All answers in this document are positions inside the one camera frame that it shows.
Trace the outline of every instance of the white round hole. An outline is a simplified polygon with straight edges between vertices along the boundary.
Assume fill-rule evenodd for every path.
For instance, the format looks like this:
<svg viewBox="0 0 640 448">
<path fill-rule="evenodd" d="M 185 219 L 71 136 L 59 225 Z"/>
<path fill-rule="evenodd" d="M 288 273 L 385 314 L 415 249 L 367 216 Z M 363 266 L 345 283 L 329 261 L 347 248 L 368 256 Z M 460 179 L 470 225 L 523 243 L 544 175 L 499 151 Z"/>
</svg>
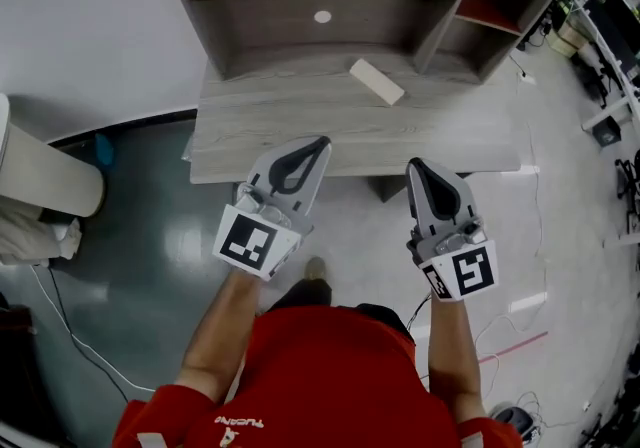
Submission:
<svg viewBox="0 0 640 448">
<path fill-rule="evenodd" d="M 318 11 L 313 16 L 313 19 L 318 23 L 327 23 L 331 21 L 331 13 L 329 11 Z"/>
</svg>

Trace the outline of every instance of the black pants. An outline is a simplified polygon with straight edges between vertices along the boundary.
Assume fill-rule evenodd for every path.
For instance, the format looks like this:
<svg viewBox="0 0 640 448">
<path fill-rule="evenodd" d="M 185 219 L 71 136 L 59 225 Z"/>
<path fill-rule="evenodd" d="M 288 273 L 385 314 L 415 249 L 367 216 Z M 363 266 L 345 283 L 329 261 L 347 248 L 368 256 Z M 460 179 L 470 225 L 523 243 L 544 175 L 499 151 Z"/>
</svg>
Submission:
<svg viewBox="0 0 640 448">
<path fill-rule="evenodd" d="M 323 279 L 313 279 L 311 281 L 303 279 L 294 284 L 284 296 L 276 302 L 267 313 L 276 309 L 297 307 L 297 306 L 330 306 L 331 286 Z M 360 304 L 353 309 L 363 315 L 373 318 L 378 322 L 391 327 L 414 343 L 411 334 L 404 326 L 400 317 L 395 311 L 384 306 L 375 304 Z"/>
</svg>

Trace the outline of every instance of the blue object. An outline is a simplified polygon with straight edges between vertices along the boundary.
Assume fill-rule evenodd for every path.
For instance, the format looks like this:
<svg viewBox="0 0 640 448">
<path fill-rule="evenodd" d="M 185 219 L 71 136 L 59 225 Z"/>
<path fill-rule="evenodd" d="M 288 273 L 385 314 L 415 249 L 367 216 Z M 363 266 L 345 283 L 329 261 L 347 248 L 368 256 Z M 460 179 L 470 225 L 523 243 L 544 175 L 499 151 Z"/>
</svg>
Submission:
<svg viewBox="0 0 640 448">
<path fill-rule="evenodd" d="M 104 135 L 96 133 L 96 158 L 101 167 L 109 169 L 113 165 L 115 152 L 113 145 Z"/>
</svg>

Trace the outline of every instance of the black baseboard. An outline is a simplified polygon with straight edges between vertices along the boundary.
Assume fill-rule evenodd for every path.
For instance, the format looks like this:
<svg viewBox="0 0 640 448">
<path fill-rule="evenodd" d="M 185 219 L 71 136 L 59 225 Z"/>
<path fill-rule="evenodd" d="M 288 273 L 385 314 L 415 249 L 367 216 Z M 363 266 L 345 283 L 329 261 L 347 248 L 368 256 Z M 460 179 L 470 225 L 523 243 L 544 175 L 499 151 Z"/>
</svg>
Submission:
<svg viewBox="0 0 640 448">
<path fill-rule="evenodd" d="M 145 126 L 154 126 L 157 124 L 175 123 L 177 121 L 189 121 L 196 118 L 198 114 L 197 108 L 188 110 L 181 110 L 179 112 L 172 112 L 170 114 L 160 114 L 158 116 L 144 117 L 142 119 L 136 119 L 135 121 L 127 121 L 126 123 L 114 124 L 101 128 L 100 130 L 90 130 L 88 132 L 72 135 L 71 137 L 65 137 L 51 143 L 54 148 L 62 148 L 72 146 L 88 140 L 93 140 L 96 133 L 101 133 L 107 137 L 113 137 L 121 134 L 127 130 L 134 128 L 144 128 Z"/>
</svg>

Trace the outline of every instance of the gray floor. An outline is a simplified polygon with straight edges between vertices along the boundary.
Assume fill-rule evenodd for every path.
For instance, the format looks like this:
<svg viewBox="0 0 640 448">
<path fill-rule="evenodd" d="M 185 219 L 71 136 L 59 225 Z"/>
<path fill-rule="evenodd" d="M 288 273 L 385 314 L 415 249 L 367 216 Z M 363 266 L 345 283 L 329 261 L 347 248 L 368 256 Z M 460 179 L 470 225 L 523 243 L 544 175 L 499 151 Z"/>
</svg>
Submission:
<svg viewBox="0 0 640 448">
<path fill-rule="evenodd" d="M 566 423 L 546 431 L 540 446 L 572 446 L 611 403 L 637 337 L 635 248 L 605 251 L 602 240 L 624 224 L 613 162 L 631 156 L 638 138 L 627 124 L 623 143 L 601 150 L 580 129 L 597 106 L 568 62 L 547 47 L 515 55 L 538 81 L 518 84 L 510 61 L 500 71 L 513 78 L 508 110 L 524 167 L 520 173 L 468 178 L 496 240 L 501 282 L 467 305 L 474 336 L 486 330 L 477 340 L 483 354 L 547 333 L 501 356 L 499 371 L 495 358 L 481 365 L 485 404 L 490 408 L 535 391 L 545 421 Z M 192 129 L 192 123 L 157 126 L 114 140 L 116 166 L 109 171 L 104 209 L 86 221 L 78 258 L 54 269 L 78 336 L 135 384 L 149 388 L 174 378 L 226 273 L 211 247 L 231 187 L 189 184 L 189 165 L 180 155 Z M 82 152 L 91 153 L 88 147 Z M 412 224 L 406 195 L 382 204 L 363 179 L 327 179 L 312 216 L 316 230 L 263 288 L 261 307 L 276 300 L 299 278 L 305 260 L 318 254 L 329 265 L 334 304 L 377 302 L 408 320 L 428 286 L 404 247 Z M 52 292 L 47 272 L 38 271 Z M 32 308 L 43 376 L 73 439 L 83 448 L 108 446 L 123 408 L 118 393 L 79 358 L 30 269 L 2 269 L 0 291 Z M 509 314 L 516 329 L 497 320 L 513 301 L 544 292 L 542 305 Z M 426 373 L 429 328 L 427 305 L 412 328 L 420 374 Z M 149 396 L 119 382 L 131 398 Z M 587 413 L 585 402 L 593 404 Z"/>
</svg>

